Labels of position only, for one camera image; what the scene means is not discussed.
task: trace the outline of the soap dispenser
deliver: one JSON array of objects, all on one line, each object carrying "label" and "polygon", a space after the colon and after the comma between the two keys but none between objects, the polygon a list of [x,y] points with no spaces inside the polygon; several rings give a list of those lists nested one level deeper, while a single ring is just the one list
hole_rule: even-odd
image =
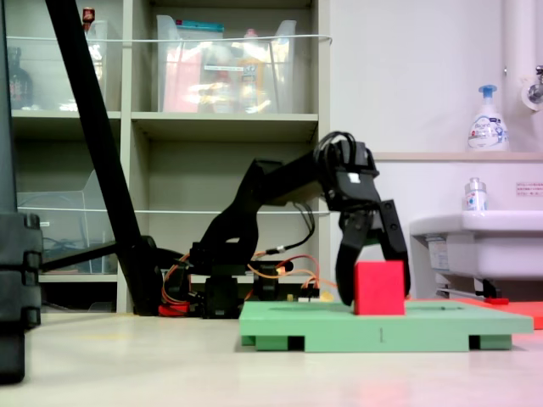
[{"label": "soap dispenser", "polygon": [[467,138],[468,151],[509,151],[507,127],[492,98],[496,90],[494,85],[479,88],[479,92],[483,93],[483,105],[475,116]]}]

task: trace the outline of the white sink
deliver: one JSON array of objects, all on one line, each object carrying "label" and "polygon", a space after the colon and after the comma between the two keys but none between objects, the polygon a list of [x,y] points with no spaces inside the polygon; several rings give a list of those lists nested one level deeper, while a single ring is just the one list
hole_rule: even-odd
[{"label": "white sink", "polygon": [[428,243],[432,269],[477,279],[543,280],[543,211],[489,210],[411,223]]}]

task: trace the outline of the red cube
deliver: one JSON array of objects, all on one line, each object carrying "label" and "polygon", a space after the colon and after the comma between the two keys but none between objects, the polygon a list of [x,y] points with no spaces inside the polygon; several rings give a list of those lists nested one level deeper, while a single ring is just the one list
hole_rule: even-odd
[{"label": "red cube", "polygon": [[402,261],[359,261],[355,266],[355,315],[405,315]]}]

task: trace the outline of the black tripod leg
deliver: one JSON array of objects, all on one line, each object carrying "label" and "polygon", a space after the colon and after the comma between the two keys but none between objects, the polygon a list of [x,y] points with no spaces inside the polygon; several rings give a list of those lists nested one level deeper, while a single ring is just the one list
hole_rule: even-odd
[{"label": "black tripod leg", "polygon": [[120,166],[109,118],[75,0],[46,0],[59,41],[71,89],[77,102],[83,134],[104,196],[117,242],[117,257],[140,315],[157,315],[162,275],[152,239],[143,238],[137,225],[128,187]]},{"label": "black tripod leg", "polygon": [[341,214],[339,227],[343,230],[343,239],[336,261],[336,282],[341,300],[345,305],[353,302],[355,295],[355,263],[366,245],[367,233],[373,223],[373,214],[359,211]]},{"label": "black tripod leg", "polygon": [[402,260],[404,263],[404,294],[411,290],[411,274],[409,272],[409,258],[404,235],[401,231],[400,219],[396,212],[394,201],[383,201],[380,204],[381,222],[383,230],[378,232],[383,256],[386,260]]}]

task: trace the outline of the red mat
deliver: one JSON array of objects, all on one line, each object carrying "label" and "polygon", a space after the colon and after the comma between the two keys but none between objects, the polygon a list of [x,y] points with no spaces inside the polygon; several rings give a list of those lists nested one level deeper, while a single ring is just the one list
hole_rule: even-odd
[{"label": "red mat", "polygon": [[512,314],[531,316],[534,318],[534,329],[543,329],[543,301],[509,303],[507,305],[492,305],[470,298],[455,299],[454,301],[478,305],[479,307],[498,309],[499,311],[510,312]]}]

